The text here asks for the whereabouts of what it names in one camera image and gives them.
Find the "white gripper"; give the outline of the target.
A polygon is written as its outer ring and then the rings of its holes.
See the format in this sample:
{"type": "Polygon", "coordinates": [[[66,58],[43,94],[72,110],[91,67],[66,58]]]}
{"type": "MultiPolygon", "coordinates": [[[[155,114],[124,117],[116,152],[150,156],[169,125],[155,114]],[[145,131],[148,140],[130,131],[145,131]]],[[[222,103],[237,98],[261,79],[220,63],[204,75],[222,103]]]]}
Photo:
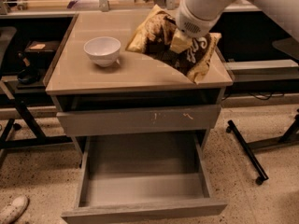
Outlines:
{"type": "Polygon", "coordinates": [[[213,20],[203,20],[195,17],[188,9],[186,2],[182,0],[176,14],[177,30],[172,37],[170,49],[180,54],[192,45],[193,38],[205,36],[216,24],[220,16],[213,20]]]}

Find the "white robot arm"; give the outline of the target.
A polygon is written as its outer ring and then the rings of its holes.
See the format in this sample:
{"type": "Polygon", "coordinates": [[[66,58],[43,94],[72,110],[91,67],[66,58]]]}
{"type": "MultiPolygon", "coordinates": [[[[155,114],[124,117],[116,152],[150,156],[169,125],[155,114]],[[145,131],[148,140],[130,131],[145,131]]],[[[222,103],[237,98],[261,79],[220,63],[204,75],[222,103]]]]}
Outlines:
{"type": "MultiPolygon", "coordinates": [[[[176,14],[177,28],[189,37],[203,37],[222,12],[236,0],[181,0],[176,14]]],[[[299,53],[299,0],[246,0],[260,9],[291,38],[274,46],[292,57],[299,53]]]]}

